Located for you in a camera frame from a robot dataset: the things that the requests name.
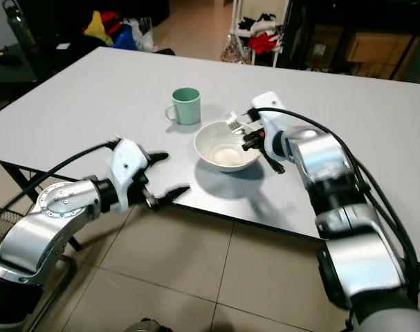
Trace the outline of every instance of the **yellow cloth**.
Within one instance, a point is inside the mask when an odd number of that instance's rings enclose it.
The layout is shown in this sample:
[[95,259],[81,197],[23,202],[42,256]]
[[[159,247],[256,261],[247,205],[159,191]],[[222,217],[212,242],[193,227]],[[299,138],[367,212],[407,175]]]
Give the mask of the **yellow cloth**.
[[100,18],[100,13],[95,10],[93,12],[93,19],[90,24],[86,27],[84,35],[92,36],[103,40],[108,46],[113,45],[113,40],[110,36],[105,34],[105,28]]

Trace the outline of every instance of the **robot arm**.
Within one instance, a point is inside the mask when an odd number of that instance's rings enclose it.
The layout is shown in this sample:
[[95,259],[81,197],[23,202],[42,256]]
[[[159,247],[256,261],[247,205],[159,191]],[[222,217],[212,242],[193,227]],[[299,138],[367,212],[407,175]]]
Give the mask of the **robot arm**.
[[87,222],[109,210],[125,212],[134,204],[157,208],[189,189],[178,187],[160,199],[147,191],[145,170],[167,157],[147,154],[122,139],[109,160],[109,178],[56,183],[39,195],[32,211],[0,245],[0,331],[21,331],[66,243]]
[[366,188],[358,184],[343,147],[317,127],[295,126],[281,113],[256,111],[284,108],[273,92],[255,98],[253,106],[248,115],[263,128],[245,135],[243,148],[261,149],[273,160],[296,165],[318,233],[327,240],[318,263],[330,301],[352,310],[361,331],[396,331],[374,317],[386,319],[397,313],[409,322],[402,331],[420,331],[420,314],[406,296],[409,280],[403,261],[367,203]]

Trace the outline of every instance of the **white bowl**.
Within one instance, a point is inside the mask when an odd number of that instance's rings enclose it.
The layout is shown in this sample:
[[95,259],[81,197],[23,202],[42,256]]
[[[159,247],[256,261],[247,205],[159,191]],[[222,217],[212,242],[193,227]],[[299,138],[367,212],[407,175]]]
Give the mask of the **white bowl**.
[[[254,131],[252,126],[240,122],[247,133]],[[194,148],[209,165],[222,172],[236,172],[247,168],[259,157],[255,149],[242,149],[243,135],[231,133],[225,121],[210,123],[199,130],[194,137]]]

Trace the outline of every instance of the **fork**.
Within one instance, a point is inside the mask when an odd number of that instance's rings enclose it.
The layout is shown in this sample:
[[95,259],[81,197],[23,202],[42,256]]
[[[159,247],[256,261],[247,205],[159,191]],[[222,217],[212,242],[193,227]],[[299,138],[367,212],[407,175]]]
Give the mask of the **fork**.
[[228,119],[225,120],[225,123],[227,124],[228,128],[231,129],[231,132],[235,135],[245,135],[245,129],[244,126],[242,126],[239,121],[237,121],[236,113],[231,111],[230,116],[228,116]]

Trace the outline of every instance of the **beige floor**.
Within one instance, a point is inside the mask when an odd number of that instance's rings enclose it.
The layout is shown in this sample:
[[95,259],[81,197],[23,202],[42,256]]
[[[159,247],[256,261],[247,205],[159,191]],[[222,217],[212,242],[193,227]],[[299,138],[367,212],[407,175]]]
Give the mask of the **beige floor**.
[[[171,0],[154,31],[161,48],[218,59],[230,5]],[[0,167],[0,205],[19,188]],[[24,199],[15,210],[24,212]],[[347,313],[328,302],[313,242],[169,208],[106,214],[67,248],[78,273],[39,331],[124,331],[155,317],[176,332],[339,331]],[[58,264],[46,289],[62,273]]]

